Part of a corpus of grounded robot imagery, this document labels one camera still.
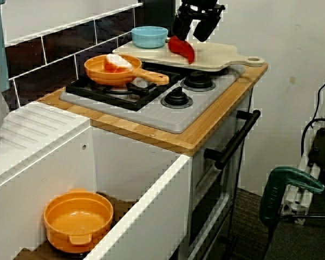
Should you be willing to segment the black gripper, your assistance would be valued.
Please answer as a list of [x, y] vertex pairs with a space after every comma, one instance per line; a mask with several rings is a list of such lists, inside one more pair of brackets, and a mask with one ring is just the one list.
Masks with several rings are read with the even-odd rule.
[[185, 0], [175, 13], [172, 32], [179, 40], [185, 41], [190, 31], [192, 20], [200, 20], [193, 36], [205, 42], [220, 21], [224, 5], [214, 0]]

